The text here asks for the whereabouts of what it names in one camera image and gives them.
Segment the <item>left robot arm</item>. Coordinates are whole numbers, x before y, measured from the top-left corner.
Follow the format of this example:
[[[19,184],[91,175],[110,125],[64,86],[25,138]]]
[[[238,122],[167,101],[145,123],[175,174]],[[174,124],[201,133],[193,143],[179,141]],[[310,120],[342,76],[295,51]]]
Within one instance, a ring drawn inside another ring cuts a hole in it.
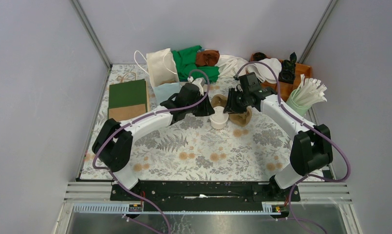
[[[100,159],[105,164],[104,169],[122,187],[122,195],[128,200],[137,199],[140,196],[139,179],[128,165],[134,143],[160,128],[183,120],[188,114],[196,117],[212,115],[214,110],[208,99],[209,88],[209,79],[189,77],[178,93],[154,110],[121,122],[113,118],[106,120],[92,146],[95,154],[93,167],[99,168],[96,161]]]

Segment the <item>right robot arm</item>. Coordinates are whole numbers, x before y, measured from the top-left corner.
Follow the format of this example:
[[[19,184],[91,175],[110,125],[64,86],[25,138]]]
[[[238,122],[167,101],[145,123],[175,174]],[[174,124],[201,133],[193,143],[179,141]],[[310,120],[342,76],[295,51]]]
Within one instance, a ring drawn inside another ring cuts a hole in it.
[[[288,194],[288,188],[315,170],[333,161],[332,146],[327,141],[330,130],[325,125],[316,126],[291,110],[271,88],[263,88],[254,73],[238,77],[239,88],[231,88],[224,112],[242,113],[248,107],[269,116],[292,140],[289,164],[274,178],[268,188],[269,196],[276,201]]]

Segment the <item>light blue paper bag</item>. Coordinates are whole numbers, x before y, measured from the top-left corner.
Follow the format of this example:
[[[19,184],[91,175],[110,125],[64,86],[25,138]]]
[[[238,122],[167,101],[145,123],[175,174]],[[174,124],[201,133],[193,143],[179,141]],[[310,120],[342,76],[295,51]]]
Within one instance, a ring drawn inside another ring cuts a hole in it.
[[[153,89],[157,105],[168,100],[173,94],[180,92],[181,85],[178,77],[176,63],[170,48],[147,53],[145,56],[138,50],[146,62],[147,68],[141,68],[149,76],[149,82]]]

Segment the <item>white plastic cup lid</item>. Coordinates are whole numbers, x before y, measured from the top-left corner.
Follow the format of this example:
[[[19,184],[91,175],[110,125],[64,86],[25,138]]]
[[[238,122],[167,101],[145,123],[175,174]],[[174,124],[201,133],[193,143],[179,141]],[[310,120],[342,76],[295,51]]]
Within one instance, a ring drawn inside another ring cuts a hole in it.
[[[227,122],[228,114],[224,112],[224,107],[216,106],[213,108],[215,113],[211,116],[212,122],[222,124]]]

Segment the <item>white paper coffee cup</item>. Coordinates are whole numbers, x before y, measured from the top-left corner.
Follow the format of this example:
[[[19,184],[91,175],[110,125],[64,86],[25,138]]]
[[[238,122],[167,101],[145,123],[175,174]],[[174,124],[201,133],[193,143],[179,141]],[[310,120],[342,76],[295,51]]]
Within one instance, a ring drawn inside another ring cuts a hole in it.
[[[223,129],[228,122],[228,117],[225,118],[215,118],[213,116],[211,116],[210,118],[210,123],[213,129],[215,130],[221,130]]]

